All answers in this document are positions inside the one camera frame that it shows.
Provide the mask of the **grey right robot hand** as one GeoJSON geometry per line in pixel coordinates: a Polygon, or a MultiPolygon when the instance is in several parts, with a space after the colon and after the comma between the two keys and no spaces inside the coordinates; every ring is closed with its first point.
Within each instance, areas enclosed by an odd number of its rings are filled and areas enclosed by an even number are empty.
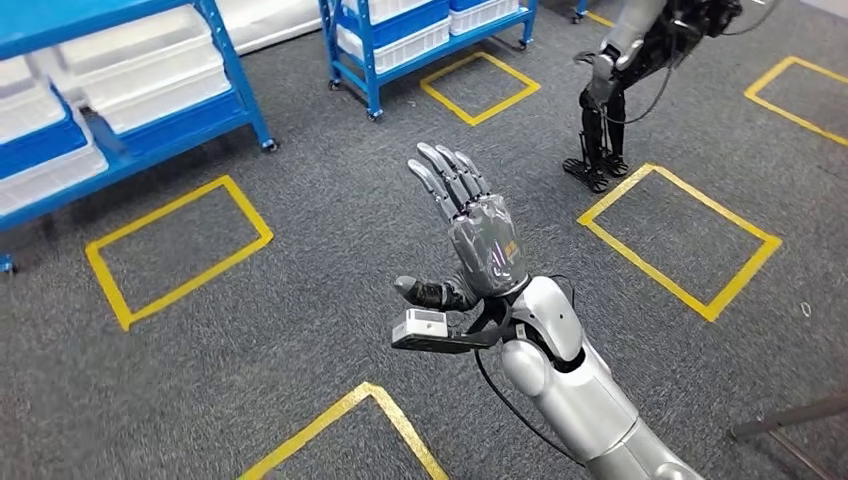
{"type": "Polygon", "coordinates": [[[527,262],[504,198],[464,153],[416,144],[428,161],[407,161],[448,225],[460,267],[441,282],[401,275],[395,290],[407,302],[442,312],[468,311],[482,299],[510,295],[529,278],[527,262]]]}

